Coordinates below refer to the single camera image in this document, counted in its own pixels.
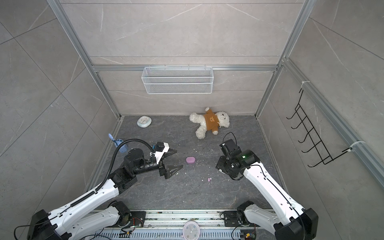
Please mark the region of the pink oval earbud case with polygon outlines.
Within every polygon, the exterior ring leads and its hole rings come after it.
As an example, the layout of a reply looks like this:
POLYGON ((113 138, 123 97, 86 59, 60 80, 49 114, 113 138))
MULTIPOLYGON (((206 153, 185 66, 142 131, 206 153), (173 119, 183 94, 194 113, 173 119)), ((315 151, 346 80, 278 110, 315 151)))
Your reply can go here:
POLYGON ((194 164, 196 162, 196 158, 195 157, 187 157, 186 158, 186 163, 187 164, 194 164))

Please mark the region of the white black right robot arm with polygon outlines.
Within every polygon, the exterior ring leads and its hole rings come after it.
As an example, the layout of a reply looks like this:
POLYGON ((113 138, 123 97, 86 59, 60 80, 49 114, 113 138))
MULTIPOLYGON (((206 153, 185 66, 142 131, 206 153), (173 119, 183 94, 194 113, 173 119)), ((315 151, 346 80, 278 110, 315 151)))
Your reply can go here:
POLYGON ((240 226, 257 225, 278 240, 313 240, 317 236, 319 216, 294 200, 268 173, 251 150, 242 151, 236 139, 223 140, 223 155, 216 168, 232 180, 249 180, 264 196, 273 211, 246 201, 237 208, 240 226))

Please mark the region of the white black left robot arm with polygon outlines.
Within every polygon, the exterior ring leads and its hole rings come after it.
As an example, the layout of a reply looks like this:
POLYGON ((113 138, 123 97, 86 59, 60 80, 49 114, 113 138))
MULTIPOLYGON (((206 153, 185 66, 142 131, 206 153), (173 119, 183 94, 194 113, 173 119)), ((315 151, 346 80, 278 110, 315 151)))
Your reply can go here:
POLYGON ((35 213, 28 228, 28 240, 81 240, 90 237, 95 231, 118 225, 121 228, 130 224, 132 214, 121 201, 110 203, 103 211, 89 213, 103 203, 124 193, 137 182, 137 175, 158 170, 161 177, 171 178, 183 168, 165 166, 164 159, 177 153, 168 143, 158 142, 150 146, 140 139, 122 141, 114 151, 107 174, 100 184, 82 196, 50 212, 40 210, 35 213), (146 159, 141 149, 132 149, 125 156, 122 164, 112 170, 117 154, 124 145, 137 142, 150 150, 146 159))

